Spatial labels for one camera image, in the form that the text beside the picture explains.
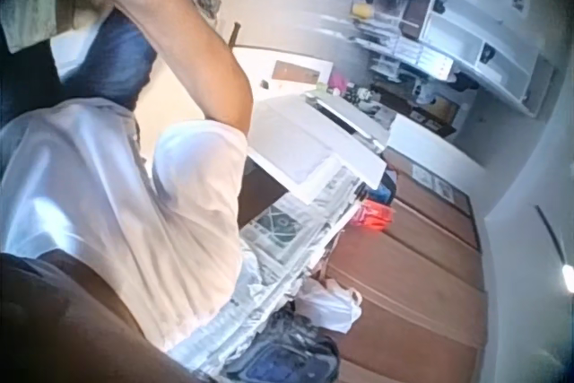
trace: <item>jeans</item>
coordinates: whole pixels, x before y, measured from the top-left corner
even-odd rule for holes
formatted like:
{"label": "jeans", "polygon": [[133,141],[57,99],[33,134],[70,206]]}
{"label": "jeans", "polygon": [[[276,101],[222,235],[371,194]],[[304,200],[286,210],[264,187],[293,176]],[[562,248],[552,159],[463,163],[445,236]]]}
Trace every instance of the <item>jeans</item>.
{"label": "jeans", "polygon": [[82,65],[60,81],[49,41],[10,54],[0,29],[0,128],[72,98],[104,98],[134,110],[157,53],[118,9],[102,23]]}

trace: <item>brown cabinet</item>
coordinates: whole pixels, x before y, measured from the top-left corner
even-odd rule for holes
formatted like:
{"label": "brown cabinet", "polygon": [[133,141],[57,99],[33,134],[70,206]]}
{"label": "brown cabinet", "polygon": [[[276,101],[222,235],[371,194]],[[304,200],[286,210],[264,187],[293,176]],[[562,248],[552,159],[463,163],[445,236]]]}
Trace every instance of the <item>brown cabinet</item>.
{"label": "brown cabinet", "polygon": [[486,344],[487,297],[471,206],[446,202],[399,172],[394,222],[385,232],[348,228],[327,276],[363,296],[362,316],[332,334],[345,383],[464,383]]}

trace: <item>white plastic bag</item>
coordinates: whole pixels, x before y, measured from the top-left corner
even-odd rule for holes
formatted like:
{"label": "white plastic bag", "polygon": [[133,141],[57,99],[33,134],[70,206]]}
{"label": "white plastic bag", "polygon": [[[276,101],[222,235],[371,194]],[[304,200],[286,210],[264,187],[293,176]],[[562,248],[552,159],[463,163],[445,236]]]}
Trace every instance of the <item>white plastic bag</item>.
{"label": "white plastic bag", "polygon": [[333,279],[326,280],[325,288],[309,278],[295,298],[295,309],[315,326],[346,334],[361,316],[361,302],[360,293],[345,290]]}

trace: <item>forearm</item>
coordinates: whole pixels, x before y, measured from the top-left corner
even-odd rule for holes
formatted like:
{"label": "forearm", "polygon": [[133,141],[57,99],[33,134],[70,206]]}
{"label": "forearm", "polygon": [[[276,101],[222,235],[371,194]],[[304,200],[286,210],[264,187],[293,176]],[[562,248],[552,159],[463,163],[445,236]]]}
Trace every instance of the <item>forearm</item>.
{"label": "forearm", "polygon": [[189,0],[114,0],[163,57],[208,118],[248,132],[249,82]]}

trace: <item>white shirt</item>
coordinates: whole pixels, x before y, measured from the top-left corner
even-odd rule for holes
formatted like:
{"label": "white shirt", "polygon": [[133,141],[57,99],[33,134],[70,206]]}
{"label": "white shirt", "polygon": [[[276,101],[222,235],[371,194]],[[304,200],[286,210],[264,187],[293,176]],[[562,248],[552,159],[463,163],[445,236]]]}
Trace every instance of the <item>white shirt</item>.
{"label": "white shirt", "polygon": [[0,131],[1,249],[78,258],[167,351],[233,292],[246,157],[240,131],[189,121],[157,143],[150,181],[130,111],[90,99],[29,112]]}

